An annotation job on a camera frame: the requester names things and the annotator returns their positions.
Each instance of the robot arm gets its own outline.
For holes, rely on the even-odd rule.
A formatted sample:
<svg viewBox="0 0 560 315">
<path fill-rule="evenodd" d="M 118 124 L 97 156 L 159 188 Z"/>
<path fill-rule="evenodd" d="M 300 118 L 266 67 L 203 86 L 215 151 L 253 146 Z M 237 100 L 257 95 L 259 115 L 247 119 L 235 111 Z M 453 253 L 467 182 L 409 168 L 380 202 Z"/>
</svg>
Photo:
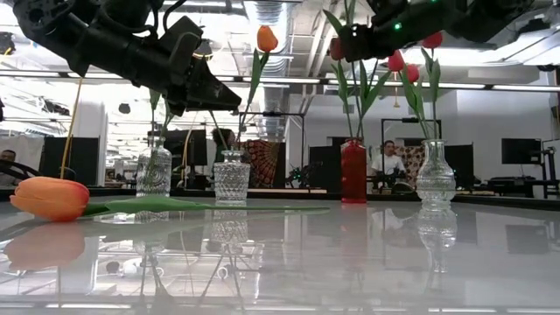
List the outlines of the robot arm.
<svg viewBox="0 0 560 315">
<path fill-rule="evenodd" d="M 162 93 L 171 111 L 237 110 L 241 98 L 193 57 L 202 30 L 182 17 L 158 38 L 144 25 L 163 0 L 9 0 L 24 35 L 84 76 L 96 66 Z M 135 33 L 150 31 L 140 38 Z"/>
<path fill-rule="evenodd" d="M 534 0 L 367 0 L 376 13 L 372 26 L 346 25 L 340 32 L 346 61 L 392 55 L 445 30 L 486 42 L 526 11 Z"/>
</svg>

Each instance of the red glass vase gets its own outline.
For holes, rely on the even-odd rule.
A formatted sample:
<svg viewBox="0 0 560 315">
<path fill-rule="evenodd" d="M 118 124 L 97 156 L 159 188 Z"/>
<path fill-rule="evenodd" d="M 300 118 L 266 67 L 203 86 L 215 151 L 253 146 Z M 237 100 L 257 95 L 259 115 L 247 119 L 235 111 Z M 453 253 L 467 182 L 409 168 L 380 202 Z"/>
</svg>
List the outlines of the red glass vase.
<svg viewBox="0 0 560 315">
<path fill-rule="evenodd" d="M 347 139 L 342 145 L 342 202 L 347 204 L 364 204 L 367 198 L 366 148 L 361 140 Z"/>
</svg>

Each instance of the glass vase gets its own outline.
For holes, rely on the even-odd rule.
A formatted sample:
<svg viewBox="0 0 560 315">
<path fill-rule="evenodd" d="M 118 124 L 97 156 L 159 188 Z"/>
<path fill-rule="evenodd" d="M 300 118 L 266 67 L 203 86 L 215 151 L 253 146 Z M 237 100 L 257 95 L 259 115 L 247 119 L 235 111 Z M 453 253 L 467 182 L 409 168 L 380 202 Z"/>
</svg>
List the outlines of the glass vase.
<svg viewBox="0 0 560 315">
<path fill-rule="evenodd" d="M 225 150 L 222 154 L 224 162 L 213 165 L 216 202 L 244 205 L 247 200 L 251 166 L 242 162 L 243 151 Z"/>
<path fill-rule="evenodd" d="M 445 161 L 444 140 L 424 140 L 425 159 L 416 177 L 422 209 L 449 210 L 455 197 L 455 174 Z"/>
<path fill-rule="evenodd" d="M 172 154 L 164 148 L 164 137 L 149 136 L 149 147 L 140 152 L 136 173 L 136 196 L 169 197 L 172 185 Z"/>
<path fill-rule="evenodd" d="M 341 147 L 342 202 L 346 204 L 368 203 L 366 148 L 357 138 L 347 139 Z"/>
</svg>

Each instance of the patterned fabric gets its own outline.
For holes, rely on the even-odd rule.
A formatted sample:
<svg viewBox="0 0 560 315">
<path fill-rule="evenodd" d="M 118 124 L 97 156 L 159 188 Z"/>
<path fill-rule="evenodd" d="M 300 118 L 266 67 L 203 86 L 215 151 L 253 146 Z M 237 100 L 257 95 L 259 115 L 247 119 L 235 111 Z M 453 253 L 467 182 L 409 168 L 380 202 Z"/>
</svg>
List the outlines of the patterned fabric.
<svg viewBox="0 0 560 315">
<path fill-rule="evenodd" d="M 395 147 L 396 155 L 401 157 L 404 168 L 406 169 L 406 179 L 409 185 L 416 186 L 418 171 L 424 162 L 424 147 Z"/>
<path fill-rule="evenodd" d="M 250 155 L 250 163 L 254 170 L 254 187 L 270 188 L 274 183 L 277 170 L 280 143 L 270 143 L 263 140 L 247 141 L 243 144 Z"/>
</svg>

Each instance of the ceiling light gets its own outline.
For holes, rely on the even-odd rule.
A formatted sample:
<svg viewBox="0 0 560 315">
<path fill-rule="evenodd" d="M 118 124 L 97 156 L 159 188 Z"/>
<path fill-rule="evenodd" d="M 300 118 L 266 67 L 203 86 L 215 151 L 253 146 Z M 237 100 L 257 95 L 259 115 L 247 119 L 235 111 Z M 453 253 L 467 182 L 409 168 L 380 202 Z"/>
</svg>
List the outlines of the ceiling light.
<svg viewBox="0 0 560 315">
<path fill-rule="evenodd" d="M 54 71 L 26 71 L 26 70 L 0 70 L 0 76 L 59 78 L 59 74 Z"/>
</svg>

